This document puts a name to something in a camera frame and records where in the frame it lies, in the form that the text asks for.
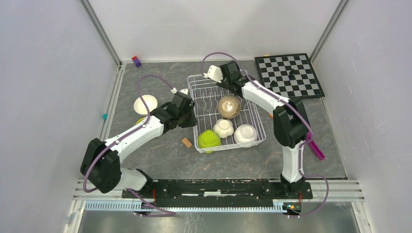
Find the black chess piece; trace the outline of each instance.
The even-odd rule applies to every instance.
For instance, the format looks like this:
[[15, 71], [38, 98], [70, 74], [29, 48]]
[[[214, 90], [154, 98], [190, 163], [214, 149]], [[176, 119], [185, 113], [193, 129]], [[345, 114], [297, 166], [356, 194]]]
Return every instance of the black chess piece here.
[[294, 70], [294, 69], [291, 69], [291, 70], [289, 71], [289, 76], [292, 76], [292, 75], [295, 75], [295, 70]]

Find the green container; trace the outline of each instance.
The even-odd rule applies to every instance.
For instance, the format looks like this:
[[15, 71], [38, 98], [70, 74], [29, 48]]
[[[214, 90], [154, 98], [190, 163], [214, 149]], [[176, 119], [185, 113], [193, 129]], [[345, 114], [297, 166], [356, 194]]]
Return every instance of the green container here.
[[[213, 130], [206, 130], [199, 135], [197, 138], [199, 142], [199, 147], [201, 149], [210, 148], [210, 147], [217, 147], [222, 144], [220, 141], [220, 137], [213, 131]], [[213, 150], [205, 151], [205, 153], [209, 154], [212, 153]]]

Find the white panel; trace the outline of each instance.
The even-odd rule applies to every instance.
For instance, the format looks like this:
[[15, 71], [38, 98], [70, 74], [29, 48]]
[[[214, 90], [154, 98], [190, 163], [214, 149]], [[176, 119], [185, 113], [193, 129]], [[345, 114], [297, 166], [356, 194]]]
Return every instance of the white panel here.
[[0, 7], [0, 232], [61, 232], [116, 66], [76, 0]]
[[310, 54], [339, 0], [90, 2], [120, 59], [191, 60], [213, 51]]
[[412, 229], [411, 22], [409, 0], [350, 1], [314, 63], [378, 233]]

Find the wire dish rack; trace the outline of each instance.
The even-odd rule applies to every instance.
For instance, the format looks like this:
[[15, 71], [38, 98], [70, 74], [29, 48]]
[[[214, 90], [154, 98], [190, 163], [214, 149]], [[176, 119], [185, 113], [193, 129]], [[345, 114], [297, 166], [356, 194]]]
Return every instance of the wire dish rack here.
[[226, 95], [233, 95], [228, 90], [216, 85], [216, 82], [202, 77], [202, 75], [191, 75], [188, 77], [188, 87], [193, 101], [194, 114], [197, 119], [197, 125], [193, 127], [195, 148], [200, 152], [228, 150], [235, 148], [252, 147], [261, 143], [266, 139], [265, 130], [260, 120], [260, 115], [255, 103], [240, 99], [240, 114], [234, 119], [230, 119], [233, 123], [233, 128], [236, 130], [238, 126], [243, 124], [252, 125], [257, 130], [257, 141], [236, 143], [233, 135], [227, 138], [221, 138], [222, 145], [201, 149], [197, 138], [206, 130], [213, 130], [216, 121], [222, 119], [218, 112], [219, 100]]

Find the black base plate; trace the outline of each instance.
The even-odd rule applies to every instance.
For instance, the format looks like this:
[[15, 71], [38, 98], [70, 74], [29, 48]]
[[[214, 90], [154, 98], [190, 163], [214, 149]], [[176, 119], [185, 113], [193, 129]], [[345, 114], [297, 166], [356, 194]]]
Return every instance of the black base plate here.
[[[273, 199], [312, 199], [310, 183], [305, 182], [293, 192], [286, 191], [284, 184], [273, 180], [157, 180], [151, 183], [152, 192], [138, 192], [143, 198], [153, 198], [162, 207], [272, 207]], [[207, 192], [220, 192], [233, 196], [208, 196]], [[125, 199], [136, 198], [123, 191]]]

